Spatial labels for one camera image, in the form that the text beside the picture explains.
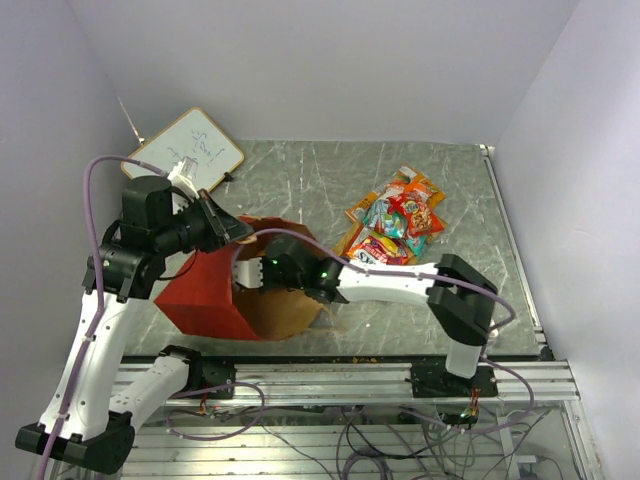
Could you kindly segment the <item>red paper bag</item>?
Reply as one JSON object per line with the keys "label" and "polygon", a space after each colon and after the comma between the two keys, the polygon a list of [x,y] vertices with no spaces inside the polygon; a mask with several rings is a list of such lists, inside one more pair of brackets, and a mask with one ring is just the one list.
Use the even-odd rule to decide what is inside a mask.
{"label": "red paper bag", "polygon": [[168,283],[155,305],[184,334],[214,339],[282,341],[311,326],[324,309],[302,292],[261,293],[232,286],[233,243],[198,253]]}

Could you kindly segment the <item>teal candy snack pack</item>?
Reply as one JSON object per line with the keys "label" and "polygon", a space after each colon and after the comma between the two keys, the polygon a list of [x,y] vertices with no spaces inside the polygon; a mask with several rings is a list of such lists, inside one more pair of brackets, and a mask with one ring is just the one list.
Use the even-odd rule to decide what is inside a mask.
{"label": "teal candy snack pack", "polygon": [[425,237],[410,234],[409,221],[402,213],[392,208],[387,198],[377,199],[373,202],[364,217],[363,224],[380,235],[402,240],[416,256],[424,253]]}

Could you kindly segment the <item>red foil snack pack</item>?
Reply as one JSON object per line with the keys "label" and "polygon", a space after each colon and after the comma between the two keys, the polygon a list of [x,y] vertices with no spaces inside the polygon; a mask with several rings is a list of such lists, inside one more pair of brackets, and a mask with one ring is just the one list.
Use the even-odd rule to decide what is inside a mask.
{"label": "red foil snack pack", "polygon": [[417,193],[403,193],[389,198],[390,211],[400,214],[407,222],[407,234],[426,236],[443,231],[445,225],[433,213],[428,199]]}

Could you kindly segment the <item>orange chip bag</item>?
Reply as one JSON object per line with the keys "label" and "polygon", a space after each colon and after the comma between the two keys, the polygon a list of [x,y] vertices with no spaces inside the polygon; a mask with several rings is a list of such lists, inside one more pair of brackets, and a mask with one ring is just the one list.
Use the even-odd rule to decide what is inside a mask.
{"label": "orange chip bag", "polygon": [[347,218],[352,222],[362,221],[377,199],[400,193],[414,181],[417,181],[426,190],[430,208],[435,208],[446,198],[446,194],[429,177],[420,170],[403,164],[389,181],[375,187],[353,206],[349,207],[345,211]]}

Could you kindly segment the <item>orange cracker snack pack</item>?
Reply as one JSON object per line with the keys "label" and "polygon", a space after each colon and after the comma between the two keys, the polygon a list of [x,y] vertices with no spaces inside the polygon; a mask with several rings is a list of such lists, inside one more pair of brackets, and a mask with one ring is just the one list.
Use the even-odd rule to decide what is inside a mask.
{"label": "orange cracker snack pack", "polygon": [[425,179],[418,179],[408,184],[390,184],[384,193],[384,197],[389,198],[403,193],[417,193],[426,199],[429,199],[435,194],[433,188]]}

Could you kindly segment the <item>yellow chip bag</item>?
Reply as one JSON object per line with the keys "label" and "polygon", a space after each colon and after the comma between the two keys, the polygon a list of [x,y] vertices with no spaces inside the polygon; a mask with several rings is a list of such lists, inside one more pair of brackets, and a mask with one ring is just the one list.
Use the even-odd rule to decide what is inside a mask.
{"label": "yellow chip bag", "polygon": [[386,265],[416,264],[448,224],[434,216],[431,231],[424,236],[391,238],[356,222],[333,248],[340,256],[363,263]]}

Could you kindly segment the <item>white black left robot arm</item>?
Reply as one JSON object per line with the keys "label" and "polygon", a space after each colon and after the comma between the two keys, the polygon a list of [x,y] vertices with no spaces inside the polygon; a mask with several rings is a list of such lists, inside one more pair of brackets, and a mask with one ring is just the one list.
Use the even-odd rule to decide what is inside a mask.
{"label": "white black left robot arm", "polygon": [[139,427],[171,395],[203,387],[199,353],[167,347],[121,394],[112,386],[134,318],[177,253],[215,252],[253,232],[185,179],[141,176],[122,193],[121,216],[95,241],[82,282],[78,329],[40,419],[19,429],[18,449],[106,475],[127,459]]}

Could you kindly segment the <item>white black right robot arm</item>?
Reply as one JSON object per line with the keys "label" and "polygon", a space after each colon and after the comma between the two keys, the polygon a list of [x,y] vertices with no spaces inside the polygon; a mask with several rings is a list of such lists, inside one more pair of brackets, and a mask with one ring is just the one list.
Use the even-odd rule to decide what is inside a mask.
{"label": "white black right robot arm", "polygon": [[324,304],[383,301],[428,307],[450,339],[442,387],[465,394],[476,383],[499,302],[495,286],[462,258],[446,254],[436,263],[387,265],[347,259],[327,251],[309,237],[270,228],[262,260],[263,290],[301,291]]}

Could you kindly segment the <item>small whiteboard yellow frame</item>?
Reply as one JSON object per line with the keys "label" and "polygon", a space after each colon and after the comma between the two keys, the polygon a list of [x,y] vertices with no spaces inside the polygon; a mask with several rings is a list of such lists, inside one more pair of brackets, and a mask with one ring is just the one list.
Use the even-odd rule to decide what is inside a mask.
{"label": "small whiteboard yellow frame", "polygon": [[189,177],[212,191],[245,159],[242,150],[199,107],[193,107],[148,139],[130,157],[170,171],[184,158],[195,164]]}

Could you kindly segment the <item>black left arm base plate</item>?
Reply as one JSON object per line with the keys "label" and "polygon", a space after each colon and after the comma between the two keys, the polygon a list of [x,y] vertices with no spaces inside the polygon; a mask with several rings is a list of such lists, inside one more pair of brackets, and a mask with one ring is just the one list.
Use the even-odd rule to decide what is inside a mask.
{"label": "black left arm base plate", "polygon": [[189,349],[165,349],[140,377],[148,393],[157,398],[202,395],[209,387],[229,386],[235,369],[225,361],[207,360]]}

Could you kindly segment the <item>aluminium rail frame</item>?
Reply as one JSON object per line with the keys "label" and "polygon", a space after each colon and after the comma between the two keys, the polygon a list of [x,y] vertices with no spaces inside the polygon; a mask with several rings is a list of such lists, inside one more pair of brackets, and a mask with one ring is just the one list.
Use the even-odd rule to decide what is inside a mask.
{"label": "aluminium rail frame", "polygon": [[211,358],[227,387],[171,397],[117,479],[601,479],[569,364],[495,358],[498,395],[414,398],[405,358]]}

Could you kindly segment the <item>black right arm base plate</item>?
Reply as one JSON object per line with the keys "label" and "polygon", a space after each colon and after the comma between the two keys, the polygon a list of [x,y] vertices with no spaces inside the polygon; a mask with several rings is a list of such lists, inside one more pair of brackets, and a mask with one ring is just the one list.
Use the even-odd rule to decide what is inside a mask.
{"label": "black right arm base plate", "polygon": [[480,398],[498,395],[494,369],[480,365],[470,379],[455,376],[445,369],[444,356],[427,357],[412,363],[405,382],[411,387],[414,398],[467,398],[473,394]]}

